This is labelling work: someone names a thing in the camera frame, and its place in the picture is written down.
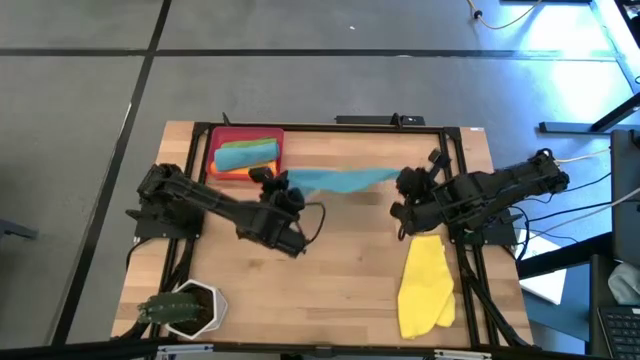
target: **teal cloth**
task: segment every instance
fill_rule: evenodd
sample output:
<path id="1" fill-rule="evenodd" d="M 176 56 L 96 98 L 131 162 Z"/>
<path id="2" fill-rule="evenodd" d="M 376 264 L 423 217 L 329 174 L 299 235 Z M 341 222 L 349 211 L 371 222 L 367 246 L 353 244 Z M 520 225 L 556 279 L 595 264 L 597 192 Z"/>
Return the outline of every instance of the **teal cloth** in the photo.
<path id="1" fill-rule="evenodd" d="M 287 179 L 290 187 L 297 187 L 303 195 L 308 195 L 314 190 L 337 193 L 361 191 L 373 184 L 396 179 L 399 174 L 400 170 L 383 168 L 350 171 L 291 169 Z"/>
<path id="2" fill-rule="evenodd" d="M 279 152 L 277 143 L 269 143 L 243 148 L 220 148 L 213 157 L 218 171 L 229 171 L 275 160 Z"/>

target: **white pot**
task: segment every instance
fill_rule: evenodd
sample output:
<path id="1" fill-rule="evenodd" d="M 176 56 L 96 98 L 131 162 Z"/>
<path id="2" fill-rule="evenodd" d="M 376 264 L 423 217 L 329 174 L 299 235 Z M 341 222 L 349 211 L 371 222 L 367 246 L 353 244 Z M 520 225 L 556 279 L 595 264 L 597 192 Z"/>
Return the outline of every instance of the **white pot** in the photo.
<path id="1" fill-rule="evenodd" d="M 218 290 L 218 288 L 205 285 L 199 281 L 192 280 L 192 279 L 189 279 L 187 282 L 180 285 L 180 287 L 174 290 L 173 292 L 180 292 L 182 289 L 184 289 L 189 285 L 196 285 L 198 287 L 211 291 L 211 296 L 213 296 L 213 301 L 212 301 L 213 318 L 207 325 L 203 326 L 202 329 L 198 330 L 198 332 L 196 332 L 193 335 L 188 335 L 179 330 L 176 330 L 172 328 L 171 325 L 169 324 L 166 324 L 164 327 L 172 333 L 176 333 L 180 336 L 184 336 L 189 340 L 194 340 L 195 338 L 200 336 L 200 334 L 202 334 L 203 332 L 212 331 L 220 327 L 220 324 L 222 324 L 222 320 L 224 319 L 224 316 L 227 314 L 227 300 L 224 298 L 224 296 L 222 296 L 222 293 L 220 292 L 220 290 Z"/>

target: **folded towel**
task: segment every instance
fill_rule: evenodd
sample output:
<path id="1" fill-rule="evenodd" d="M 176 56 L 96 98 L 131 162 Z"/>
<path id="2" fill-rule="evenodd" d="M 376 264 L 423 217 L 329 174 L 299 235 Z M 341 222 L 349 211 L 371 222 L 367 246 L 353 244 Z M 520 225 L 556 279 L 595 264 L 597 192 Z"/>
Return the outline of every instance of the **folded towel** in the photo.
<path id="1" fill-rule="evenodd" d="M 275 138 L 260 138 L 256 140 L 243 140 L 243 141 L 230 141 L 228 143 L 222 144 L 222 148 L 229 147 L 251 147 L 256 145 L 264 145 L 278 142 Z"/>
<path id="2" fill-rule="evenodd" d="M 291 169 L 288 171 L 290 187 L 297 187 L 304 195 L 314 190 L 326 190 L 337 193 L 361 191 L 369 186 L 386 180 L 396 179 L 400 170 L 362 169 L 362 170 L 320 170 Z"/>
<path id="3" fill-rule="evenodd" d="M 275 160 L 279 154 L 277 143 L 251 147 L 220 148 L 213 155 L 218 171 L 229 171 Z"/>
<path id="4" fill-rule="evenodd" d="M 640 270 L 622 263 L 609 276 L 609 289 L 619 305 L 640 305 Z"/>
<path id="5" fill-rule="evenodd" d="M 251 166 L 247 166 L 247 167 L 243 167 L 243 168 L 239 168 L 239 169 L 233 169 L 233 170 L 229 170 L 229 171 L 224 171 L 225 174 L 233 174 L 233 175 L 246 175 L 247 177 L 249 177 L 249 170 L 254 169 L 254 168 L 258 168 L 258 167 L 268 167 L 269 169 L 271 169 L 271 172 L 274 174 L 277 174 L 277 170 L 276 170 L 276 162 L 274 161 L 269 161 L 268 163 L 262 163 L 262 164 L 255 164 L 255 165 L 251 165 Z M 216 168 L 216 162 L 212 162 L 209 165 L 209 172 L 211 174 L 219 174 L 221 173 L 221 171 L 218 171 L 218 168 Z"/>
<path id="6" fill-rule="evenodd" d="M 413 339 L 435 324 L 449 327 L 455 318 L 453 279 L 438 235 L 411 240 L 398 292 L 400 335 Z"/>

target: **plant pot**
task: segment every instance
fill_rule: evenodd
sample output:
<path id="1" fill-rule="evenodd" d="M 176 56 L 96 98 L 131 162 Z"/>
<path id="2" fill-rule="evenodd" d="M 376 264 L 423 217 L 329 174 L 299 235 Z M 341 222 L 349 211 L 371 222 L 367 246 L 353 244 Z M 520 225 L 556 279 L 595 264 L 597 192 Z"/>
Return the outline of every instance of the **plant pot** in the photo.
<path id="1" fill-rule="evenodd" d="M 166 324 L 165 328 L 172 333 L 194 340 L 200 334 L 220 327 L 227 314 L 227 300 L 218 288 L 205 285 L 196 280 L 188 280 L 174 292 L 188 292 L 196 295 L 198 303 L 205 308 L 198 320 L 186 323 Z"/>

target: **potted plant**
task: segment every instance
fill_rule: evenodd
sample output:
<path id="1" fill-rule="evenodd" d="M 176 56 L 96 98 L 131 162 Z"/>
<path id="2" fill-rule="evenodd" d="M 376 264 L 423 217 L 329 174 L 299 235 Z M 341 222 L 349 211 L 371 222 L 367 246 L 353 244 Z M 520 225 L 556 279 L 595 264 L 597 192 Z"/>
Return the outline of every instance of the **potted plant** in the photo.
<path id="1" fill-rule="evenodd" d="M 217 288 L 189 280 L 174 292 L 150 297 L 138 310 L 138 322 L 165 325 L 167 330 L 193 340 L 220 327 L 227 301 Z"/>

